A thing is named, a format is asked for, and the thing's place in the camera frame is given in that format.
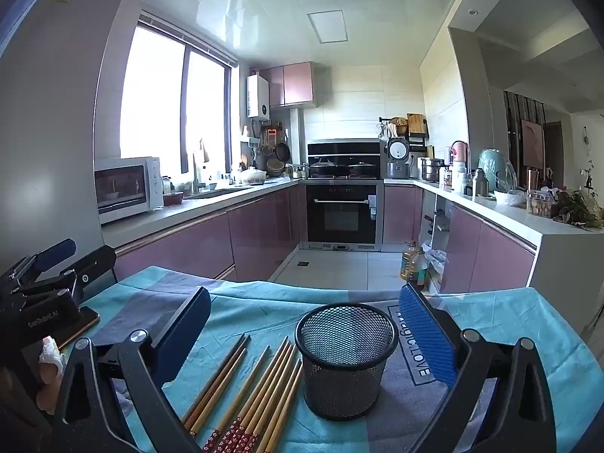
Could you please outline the left hand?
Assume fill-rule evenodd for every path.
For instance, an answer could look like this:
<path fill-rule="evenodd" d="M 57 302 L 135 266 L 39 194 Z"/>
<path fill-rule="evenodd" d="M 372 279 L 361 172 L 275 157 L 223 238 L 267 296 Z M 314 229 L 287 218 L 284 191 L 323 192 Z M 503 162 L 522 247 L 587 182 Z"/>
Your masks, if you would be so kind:
<path fill-rule="evenodd" d="M 6 366 L 1 366 L 1 404 L 27 420 L 34 418 L 33 406 L 49 415 L 55 413 L 63 371 L 66 367 L 66 356 L 59 351 L 52 336 L 46 336 L 41 342 L 41 351 L 36 364 L 34 374 L 41 381 L 40 388 L 33 399 L 29 397 L 17 375 Z"/>

